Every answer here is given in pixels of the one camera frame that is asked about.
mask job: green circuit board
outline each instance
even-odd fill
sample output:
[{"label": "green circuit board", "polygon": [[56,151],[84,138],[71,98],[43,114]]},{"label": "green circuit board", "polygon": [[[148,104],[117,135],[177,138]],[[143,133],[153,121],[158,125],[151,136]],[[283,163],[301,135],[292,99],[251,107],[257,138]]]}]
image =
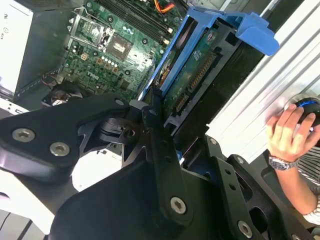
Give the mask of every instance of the green circuit board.
[{"label": "green circuit board", "polygon": [[212,49],[212,43],[216,36],[216,29],[209,29],[202,36],[192,55],[182,67],[163,101],[166,117],[171,113],[181,113],[208,70],[213,66],[213,62],[219,56]]},{"label": "green circuit board", "polygon": [[[135,28],[95,0],[88,0],[85,7],[90,15],[102,21],[79,20],[75,36],[87,43],[74,39],[70,45],[63,68],[68,73],[66,79],[91,94],[114,92],[127,101],[136,98],[168,45]],[[165,38],[168,40],[174,37],[181,24],[175,12],[173,9],[168,15],[160,15],[161,20],[167,15],[165,22],[171,24],[172,33]],[[97,45],[99,39],[104,41],[103,47]]]}]

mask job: wristwatch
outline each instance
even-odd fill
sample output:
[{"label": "wristwatch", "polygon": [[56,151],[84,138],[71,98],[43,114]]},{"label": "wristwatch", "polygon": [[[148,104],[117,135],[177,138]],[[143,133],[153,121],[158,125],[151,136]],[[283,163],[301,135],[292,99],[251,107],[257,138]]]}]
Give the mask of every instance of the wristwatch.
[{"label": "wristwatch", "polygon": [[269,165],[274,169],[285,171],[298,166],[299,158],[294,162],[282,160],[275,156],[269,156]]}]

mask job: silver screw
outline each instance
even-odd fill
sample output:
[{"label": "silver screw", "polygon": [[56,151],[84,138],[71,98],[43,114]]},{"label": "silver screw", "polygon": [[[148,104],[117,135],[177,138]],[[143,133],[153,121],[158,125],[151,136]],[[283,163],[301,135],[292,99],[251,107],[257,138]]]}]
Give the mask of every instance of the silver screw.
[{"label": "silver screw", "polygon": [[295,234],[292,234],[292,239],[293,240],[301,240],[297,235],[295,235]]},{"label": "silver screw", "polygon": [[239,157],[239,156],[237,156],[236,159],[238,160],[238,162],[239,162],[240,164],[244,164],[244,163],[245,163],[245,161],[244,161],[241,157]]},{"label": "silver screw", "polygon": [[214,140],[213,138],[210,138],[210,142],[211,142],[212,144],[214,144],[214,145],[217,145],[217,141]]},{"label": "silver screw", "polygon": [[125,103],[119,99],[115,100],[115,102],[121,106],[125,105]]},{"label": "silver screw", "polygon": [[22,143],[31,142],[35,139],[35,133],[27,128],[18,128],[12,132],[12,137],[14,140]]},{"label": "silver screw", "polygon": [[184,201],[182,201],[179,197],[172,197],[170,200],[170,205],[173,211],[175,211],[177,214],[184,214],[187,210],[186,204]]},{"label": "silver screw", "polygon": [[50,152],[57,157],[64,157],[70,153],[70,147],[64,142],[55,142],[51,144]]},{"label": "silver screw", "polygon": [[249,225],[245,221],[238,221],[238,228],[240,232],[246,236],[246,238],[252,238],[252,231]]},{"label": "silver screw", "polygon": [[155,115],[155,116],[158,115],[158,113],[157,113],[155,110],[153,110],[153,109],[150,109],[149,112],[150,112],[151,114]]}]

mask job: motherboard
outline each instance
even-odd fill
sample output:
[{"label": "motherboard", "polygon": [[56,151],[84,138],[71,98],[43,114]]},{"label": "motherboard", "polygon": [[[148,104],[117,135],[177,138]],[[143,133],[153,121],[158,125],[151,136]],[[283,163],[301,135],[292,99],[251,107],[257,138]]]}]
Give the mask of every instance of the motherboard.
[{"label": "motherboard", "polygon": [[[158,3],[166,6],[166,0]],[[71,41],[62,72],[92,95],[137,97],[182,22],[154,0],[88,0],[70,22]]]}]

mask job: striped sleeve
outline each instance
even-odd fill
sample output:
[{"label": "striped sleeve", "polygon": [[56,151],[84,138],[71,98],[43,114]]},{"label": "striped sleeve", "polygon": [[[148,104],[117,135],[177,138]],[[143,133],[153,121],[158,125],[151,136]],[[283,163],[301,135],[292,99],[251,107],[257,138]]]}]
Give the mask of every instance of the striped sleeve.
[{"label": "striped sleeve", "polygon": [[316,209],[313,212],[303,216],[309,223],[320,225],[320,187],[312,187],[311,191],[317,197]]},{"label": "striped sleeve", "polygon": [[311,191],[317,197],[316,209],[303,215],[312,224],[320,225],[320,147],[315,146],[303,155],[298,164],[299,172],[318,187],[312,187]]},{"label": "striped sleeve", "polygon": [[300,157],[299,172],[320,187],[320,147],[313,147],[305,155]]}]

